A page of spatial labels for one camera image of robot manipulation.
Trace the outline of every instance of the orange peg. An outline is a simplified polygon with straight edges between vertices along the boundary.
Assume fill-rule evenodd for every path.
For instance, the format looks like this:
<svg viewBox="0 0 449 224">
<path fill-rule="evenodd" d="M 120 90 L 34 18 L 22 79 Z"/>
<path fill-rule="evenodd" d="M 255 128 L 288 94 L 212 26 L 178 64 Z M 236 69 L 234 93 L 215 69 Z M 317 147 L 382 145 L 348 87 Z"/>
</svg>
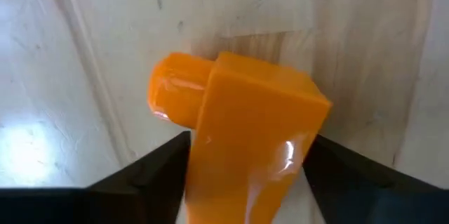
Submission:
<svg viewBox="0 0 449 224">
<path fill-rule="evenodd" d="M 190 224 L 271 223 L 331 107 L 307 74 L 230 52 L 215 62 L 170 54 L 153 71 L 148 103 L 196 129 Z"/>
</svg>

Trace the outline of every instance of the orange cylinder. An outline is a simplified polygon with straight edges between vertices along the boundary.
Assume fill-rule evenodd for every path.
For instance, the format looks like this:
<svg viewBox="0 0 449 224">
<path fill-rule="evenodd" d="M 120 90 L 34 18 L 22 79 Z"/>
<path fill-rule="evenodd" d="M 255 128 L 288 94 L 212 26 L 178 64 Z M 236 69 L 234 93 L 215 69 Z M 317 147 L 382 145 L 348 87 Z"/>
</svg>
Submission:
<svg viewBox="0 0 449 224">
<path fill-rule="evenodd" d="M 307 74 L 229 52 L 215 62 L 172 53 L 148 102 L 196 129 L 190 224 L 271 223 L 331 106 Z"/>
</svg>

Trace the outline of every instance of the orange plastic block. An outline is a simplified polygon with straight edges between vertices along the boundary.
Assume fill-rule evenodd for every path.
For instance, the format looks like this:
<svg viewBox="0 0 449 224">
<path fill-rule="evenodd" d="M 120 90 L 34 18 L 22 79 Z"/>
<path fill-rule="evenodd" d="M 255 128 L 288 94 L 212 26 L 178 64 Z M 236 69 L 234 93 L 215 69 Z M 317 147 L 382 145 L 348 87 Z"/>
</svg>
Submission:
<svg viewBox="0 0 449 224">
<path fill-rule="evenodd" d="M 271 223 L 331 106 L 307 74 L 229 52 L 215 62 L 172 53 L 148 101 L 196 129 L 190 224 Z"/>
</svg>

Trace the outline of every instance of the plastic toy piece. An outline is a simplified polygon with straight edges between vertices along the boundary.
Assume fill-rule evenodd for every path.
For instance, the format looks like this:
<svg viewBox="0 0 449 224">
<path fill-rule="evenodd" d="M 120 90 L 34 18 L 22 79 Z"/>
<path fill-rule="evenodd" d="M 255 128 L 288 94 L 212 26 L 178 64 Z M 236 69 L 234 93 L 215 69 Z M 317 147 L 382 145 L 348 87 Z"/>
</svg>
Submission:
<svg viewBox="0 0 449 224">
<path fill-rule="evenodd" d="M 271 223 L 330 102 L 307 74 L 221 52 L 172 53 L 154 69 L 154 114 L 196 129 L 189 223 Z"/>
</svg>

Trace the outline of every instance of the light wooden surface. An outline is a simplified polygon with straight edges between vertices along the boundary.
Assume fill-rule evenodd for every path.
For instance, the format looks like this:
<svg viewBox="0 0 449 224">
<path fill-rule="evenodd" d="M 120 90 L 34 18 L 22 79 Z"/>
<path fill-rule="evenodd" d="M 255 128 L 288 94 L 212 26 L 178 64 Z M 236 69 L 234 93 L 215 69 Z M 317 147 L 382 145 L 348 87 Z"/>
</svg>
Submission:
<svg viewBox="0 0 449 224">
<path fill-rule="evenodd" d="M 182 130 L 147 108 L 154 63 L 231 50 L 310 73 L 334 102 L 325 136 L 449 187 L 447 12 L 449 0 L 0 0 L 0 185 L 84 186 L 153 150 Z M 301 176 L 275 223 L 322 223 Z"/>
</svg>

